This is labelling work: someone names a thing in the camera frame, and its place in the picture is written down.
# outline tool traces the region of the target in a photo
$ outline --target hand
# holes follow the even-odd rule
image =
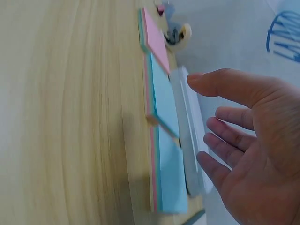
[[[247,107],[220,107],[207,121],[215,134],[206,134],[205,143],[232,170],[205,152],[197,155],[231,215],[243,225],[299,225],[300,91],[276,78],[230,69],[187,80],[201,95]]]

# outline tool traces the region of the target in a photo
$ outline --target stack of sticky notes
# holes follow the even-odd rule
[[[186,213],[186,191],[182,150],[160,126],[150,128],[151,208],[155,212]]]
[[[150,127],[151,207],[155,212],[185,213],[188,196],[175,98],[169,81],[164,36],[145,8],[138,12],[146,117]]]
[[[153,54],[144,55],[144,96],[146,116],[173,137],[179,137],[173,88]]]
[[[140,44],[146,54],[155,55],[163,70],[169,74],[169,59],[165,48],[163,33],[158,29],[146,8],[138,11]]]

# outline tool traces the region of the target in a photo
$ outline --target pink paper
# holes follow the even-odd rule
[[[146,8],[142,9],[146,30],[146,42],[149,49],[167,74],[170,74],[169,59],[162,32],[158,29]]]

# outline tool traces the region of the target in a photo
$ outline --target blue sticky note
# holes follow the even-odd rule
[[[175,137],[179,137],[178,118],[173,88],[153,54],[150,55],[155,99],[154,117]]]
[[[183,153],[162,127],[158,127],[160,207],[166,213],[188,212]]]
[[[140,34],[140,44],[141,46],[144,45],[144,28],[143,28],[143,18],[142,18],[142,11],[138,10],[138,26],[139,26],[139,34]]]

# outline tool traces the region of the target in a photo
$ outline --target wooden desk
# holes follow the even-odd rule
[[[156,14],[152,0],[0,1],[1,225],[173,225],[202,208],[148,212],[141,6]]]

